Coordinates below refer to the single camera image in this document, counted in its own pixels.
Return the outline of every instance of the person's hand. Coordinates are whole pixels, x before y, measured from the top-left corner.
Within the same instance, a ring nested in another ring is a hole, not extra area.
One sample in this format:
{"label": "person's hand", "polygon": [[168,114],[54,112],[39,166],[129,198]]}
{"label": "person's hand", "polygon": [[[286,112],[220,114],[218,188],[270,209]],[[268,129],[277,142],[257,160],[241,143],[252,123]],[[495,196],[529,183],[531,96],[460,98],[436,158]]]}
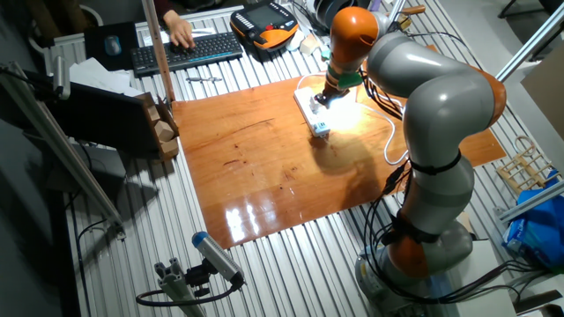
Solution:
{"label": "person's hand", "polygon": [[167,12],[163,19],[170,30],[170,41],[176,46],[182,45],[184,48],[194,48],[196,43],[192,38],[192,26],[188,21],[180,18],[174,10]]}

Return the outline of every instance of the computer mouse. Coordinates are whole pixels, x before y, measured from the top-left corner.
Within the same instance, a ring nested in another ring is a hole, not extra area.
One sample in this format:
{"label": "computer mouse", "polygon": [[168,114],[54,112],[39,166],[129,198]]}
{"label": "computer mouse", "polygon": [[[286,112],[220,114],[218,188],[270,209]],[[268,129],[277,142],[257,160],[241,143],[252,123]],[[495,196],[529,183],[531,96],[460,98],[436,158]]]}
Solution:
{"label": "computer mouse", "polygon": [[122,46],[120,45],[120,38],[115,35],[109,35],[104,40],[104,49],[106,54],[110,56],[120,55],[122,53]]}

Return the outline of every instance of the keyboard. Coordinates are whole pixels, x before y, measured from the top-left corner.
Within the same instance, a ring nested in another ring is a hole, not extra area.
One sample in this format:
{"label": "keyboard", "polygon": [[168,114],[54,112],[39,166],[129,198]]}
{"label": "keyboard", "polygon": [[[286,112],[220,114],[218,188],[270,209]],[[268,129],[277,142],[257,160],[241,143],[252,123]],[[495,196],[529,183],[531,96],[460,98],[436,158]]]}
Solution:
{"label": "keyboard", "polygon": [[[185,70],[190,67],[223,62],[239,58],[243,50],[233,32],[199,36],[194,39],[195,48],[176,47],[173,43],[164,44],[170,71]],[[135,77],[159,74],[159,65],[152,47],[131,50]]]}

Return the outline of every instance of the mouse pad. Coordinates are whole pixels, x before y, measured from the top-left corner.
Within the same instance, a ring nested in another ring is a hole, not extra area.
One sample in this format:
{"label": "mouse pad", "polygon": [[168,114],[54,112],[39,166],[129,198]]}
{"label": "mouse pad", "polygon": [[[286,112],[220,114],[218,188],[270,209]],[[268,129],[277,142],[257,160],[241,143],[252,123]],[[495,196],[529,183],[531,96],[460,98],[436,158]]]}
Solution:
{"label": "mouse pad", "polygon": [[[115,35],[119,38],[122,53],[116,56],[106,54],[104,40]],[[132,70],[130,51],[138,48],[137,34],[133,22],[120,23],[111,26],[99,26],[85,31],[86,58],[94,57],[107,70]]]}

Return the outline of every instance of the wooden board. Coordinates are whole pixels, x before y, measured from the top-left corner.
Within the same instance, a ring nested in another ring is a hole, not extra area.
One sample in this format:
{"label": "wooden board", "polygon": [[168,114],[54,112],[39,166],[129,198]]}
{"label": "wooden board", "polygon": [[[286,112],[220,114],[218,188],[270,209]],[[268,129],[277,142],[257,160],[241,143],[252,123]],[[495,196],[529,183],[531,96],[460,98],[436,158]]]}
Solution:
{"label": "wooden board", "polygon": [[[298,81],[173,103],[208,233],[224,248],[369,202],[395,169],[382,155],[390,125],[366,109],[351,107],[338,115],[350,124],[313,138],[293,99]],[[319,92],[323,81],[302,86]],[[376,107],[363,89],[357,101]],[[395,124],[390,159],[405,151]],[[489,130],[461,150],[474,166],[505,156]]]}

